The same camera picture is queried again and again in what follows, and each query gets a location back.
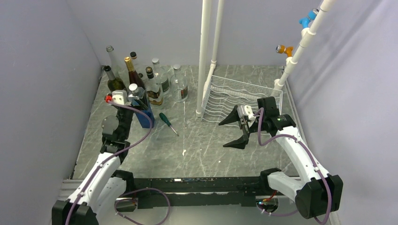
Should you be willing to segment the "clear bottle silver cap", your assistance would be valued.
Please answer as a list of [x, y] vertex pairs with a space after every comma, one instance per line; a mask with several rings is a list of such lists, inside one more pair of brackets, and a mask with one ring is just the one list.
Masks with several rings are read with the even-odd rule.
[[158, 81], [161, 83], [161, 87], [164, 94], [167, 94], [170, 89], [169, 79], [167, 73], [161, 68], [160, 61], [158, 58], [152, 59], [154, 74]]

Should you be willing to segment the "dark bottle grey foil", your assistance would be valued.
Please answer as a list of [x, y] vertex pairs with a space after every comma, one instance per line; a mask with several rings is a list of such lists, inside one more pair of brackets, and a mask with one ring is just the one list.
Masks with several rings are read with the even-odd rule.
[[110, 66], [104, 66], [104, 71], [108, 76], [107, 86], [111, 92], [116, 90], [127, 90], [122, 79], [114, 74]]

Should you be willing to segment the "blue labelled water bottle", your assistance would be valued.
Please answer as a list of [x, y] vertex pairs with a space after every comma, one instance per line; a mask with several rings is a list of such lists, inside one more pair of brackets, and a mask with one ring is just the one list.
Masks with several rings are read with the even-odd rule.
[[[128, 101], [130, 102], [131, 106], [132, 106], [132, 96], [133, 95], [132, 95], [131, 91], [129, 90], [128, 91]], [[153, 112], [151, 110], [150, 104], [148, 106], [148, 110], [143, 110], [143, 111], [140, 110], [140, 111], [146, 115], [146, 116], [144, 116], [141, 113], [136, 113], [136, 116], [138, 118], [138, 121], [139, 121], [141, 127], [142, 128], [151, 128], [154, 125], [155, 119], [154, 119]]]

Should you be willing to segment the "clear bottle dark green label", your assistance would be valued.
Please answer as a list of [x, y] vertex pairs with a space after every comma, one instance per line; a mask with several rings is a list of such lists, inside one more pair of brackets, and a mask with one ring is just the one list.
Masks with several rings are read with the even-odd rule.
[[172, 98], [177, 102], [183, 102], [188, 97], [188, 81], [179, 64], [173, 66], [173, 72], [170, 78]]

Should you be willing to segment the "dark bottle black cap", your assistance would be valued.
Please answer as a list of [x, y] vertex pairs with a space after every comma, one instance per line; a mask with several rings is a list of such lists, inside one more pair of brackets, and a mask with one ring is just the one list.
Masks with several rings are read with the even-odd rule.
[[153, 69], [151, 67], [146, 67], [145, 71], [148, 78], [145, 87], [146, 87], [147, 96], [149, 98], [149, 102], [158, 108], [163, 108], [164, 96], [163, 96], [161, 83], [154, 75]]

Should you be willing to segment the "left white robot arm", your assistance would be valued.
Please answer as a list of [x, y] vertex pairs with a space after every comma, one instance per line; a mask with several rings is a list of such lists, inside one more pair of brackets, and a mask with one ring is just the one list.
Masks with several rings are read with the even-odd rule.
[[117, 114], [102, 122], [101, 150], [86, 178], [66, 200], [57, 200], [53, 205], [53, 225], [97, 225], [118, 197], [134, 193], [133, 173], [119, 167], [128, 154], [133, 115], [143, 106], [142, 101], [132, 105], [136, 99], [126, 96], [125, 91], [106, 95], [105, 101], [117, 109]]

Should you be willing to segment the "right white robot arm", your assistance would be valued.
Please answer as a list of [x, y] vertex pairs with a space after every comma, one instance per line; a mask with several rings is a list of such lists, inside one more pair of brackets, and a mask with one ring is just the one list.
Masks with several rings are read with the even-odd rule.
[[257, 99], [258, 110], [250, 105], [236, 105], [219, 125], [238, 123], [242, 136], [224, 144], [224, 147], [244, 149], [251, 134], [257, 134], [260, 146], [276, 140], [284, 149], [298, 172], [296, 180], [278, 168], [260, 173], [257, 186], [269, 195], [279, 192], [296, 205], [296, 211], [305, 219], [314, 218], [324, 225], [332, 212], [340, 206], [343, 181], [339, 175], [331, 175], [316, 159], [303, 142], [299, 129], [292, 117], [280, 114], [274, 97]]

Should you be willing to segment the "dark bottle gold foil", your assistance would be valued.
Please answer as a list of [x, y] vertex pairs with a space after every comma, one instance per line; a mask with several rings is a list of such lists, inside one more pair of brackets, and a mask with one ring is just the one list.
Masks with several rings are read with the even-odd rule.
[[139, 77], [138, 73], [136, 72], [131, 58], [125, 57], [124, 61], [125, 61], [125, 64], [126, 64], [126, 67], [128, 70], [128, 74], [129, 74], [129, 81], [130, 81], [129, 90], [131, 91], [132, 95], [138, 96], [139, 98], [143, 98], [145, 103], [147, 104], [147, 106], [149, 106], [148, 100], [146, 97], [145, 85], [144, 85], [143, 81], [141, 80], [141, 78]]

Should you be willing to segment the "clear bottle white label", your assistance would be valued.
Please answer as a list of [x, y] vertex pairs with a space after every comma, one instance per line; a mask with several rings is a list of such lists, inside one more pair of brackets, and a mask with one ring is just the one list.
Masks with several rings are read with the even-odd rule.
[[146, 84], [147, 82], [147, 75], [145, 71], [146, 65], [144, 65], [143, 62], [138, 58], [136, 52], [130, 52], [130, 58], [139, 77], [141, 78], [143, 83]]

